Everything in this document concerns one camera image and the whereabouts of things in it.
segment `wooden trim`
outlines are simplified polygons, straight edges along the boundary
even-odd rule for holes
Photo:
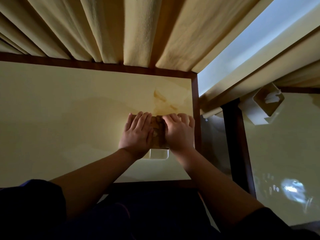
[[[320,94],[320,88],[278,87],[281,92]]]
[[[201,125],[200,125],[200,104],[199,104],[199,92],[198,92],[198,76],[191,79],[191,90],[192,90],[192,106],[193,106],[193,117],[195,120],[194,127],[194,147],[201,153]]]
[[[301,229],[306,229],[310,231],[318,231],[320,230],[320,221],[312,221],[312,222],[307,222],[299,225],[294,225],[290,226],[293,230],[301,230]]]
[[[30,55],[16,55],[12,53],[0,52],[0,61],[9,61],[17,63],[27,63],[35,65],[46,65],[55,67],[69,67],[69,68],[81,68],[99,71],[109,71],[109,72],[125,72],[134,74],[143,74],[151,76],[169,76],[169,77],[179,77],[179,78],[189,78],[192,79],[197,74],[194,72],[183,72],[176,70],[167,70],[160,68],[144,68],[139,66],[129,66],[122,64],[105,64],[96,63],[91,61],[80,61],[80,60],[67,60],[58,59],[50,57],[41,56],[30,56]]]
[[[134,73],[150,76],[167,76],[191,79],[192,89],[192,106],[193,116],[195,119],[194,143],[197,151],[201,151],[201,127],[200,127],[200,106],[198,93],[198,77],[194,72],[183,72],[177,70],[167,70],[160,68],[144,68],[139,66],[128,66],[122,64],[105,64],[90,61],[67,60],[50,57],[16,55],[11,53],[0,52],[0,61],[46,65],[67,68],[81,68],[100,71]],[[170,180],[170,181],[148,181],[148,182],[128,182],[113,183],[107,189],[107,193],[118,190],[143,190],[143,189],[159,189],[159,188],[196,188],[192,180]]]
[[[221,106],[226,128],[231,175],[237,185],[256,198],[245,125],[242,112],[238,108],[239,102],[239,99],[235,99]]]
[[[168,180],[168,181],[147,181],[130,183],[113,183],[105,194],[117,192],[138,192],[148,190],[161,190],[170,188],[195,189],[196,185],[192,180]]]

